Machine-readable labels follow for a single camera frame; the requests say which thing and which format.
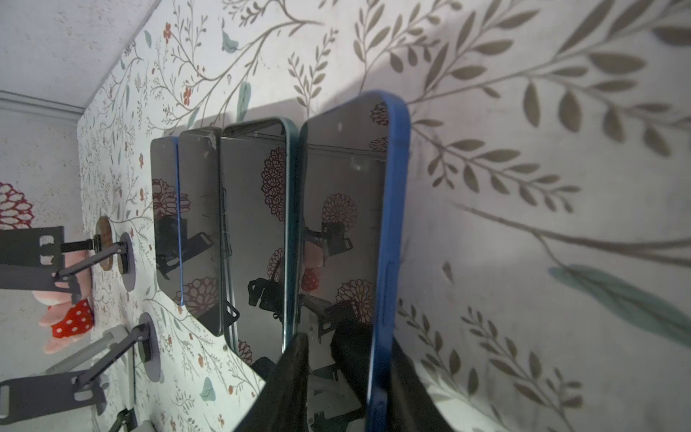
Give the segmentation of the teal-edged black phone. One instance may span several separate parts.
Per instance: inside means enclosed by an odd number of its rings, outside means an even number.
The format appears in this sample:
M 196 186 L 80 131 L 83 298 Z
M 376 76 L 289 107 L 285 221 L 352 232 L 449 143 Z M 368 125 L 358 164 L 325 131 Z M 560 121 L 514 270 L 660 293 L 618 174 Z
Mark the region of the teal-edged black phone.
M 290 128 L 270 117 L 221 133 L 222 228 L 227 244 L 238 356 L 259 374 L 275 367 L 284 345 L 287 149 Z

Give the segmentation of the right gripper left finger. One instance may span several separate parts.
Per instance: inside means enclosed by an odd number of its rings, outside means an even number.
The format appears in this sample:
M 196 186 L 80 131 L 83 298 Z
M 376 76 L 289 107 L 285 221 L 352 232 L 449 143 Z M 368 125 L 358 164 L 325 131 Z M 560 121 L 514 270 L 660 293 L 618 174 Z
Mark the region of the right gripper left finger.
M 309 338 L 293 337 L 235 431 L 306 431 Z

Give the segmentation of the blue-edged black phone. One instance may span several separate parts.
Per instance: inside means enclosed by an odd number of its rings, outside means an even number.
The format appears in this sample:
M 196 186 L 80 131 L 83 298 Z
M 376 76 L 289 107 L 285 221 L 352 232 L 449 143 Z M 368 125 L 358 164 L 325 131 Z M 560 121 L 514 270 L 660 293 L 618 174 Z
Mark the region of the blue-edged black phone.
M 369 91 L 309 119 L 301 306 L 310 431 L 387 428 L 410 115 Z

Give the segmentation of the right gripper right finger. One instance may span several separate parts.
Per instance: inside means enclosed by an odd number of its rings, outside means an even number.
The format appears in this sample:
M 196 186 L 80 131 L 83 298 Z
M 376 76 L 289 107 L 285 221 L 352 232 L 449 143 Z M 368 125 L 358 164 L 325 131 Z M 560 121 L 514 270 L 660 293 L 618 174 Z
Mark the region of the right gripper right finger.
M 397 340 L 390 364 L 390 431 L 453 432 Z

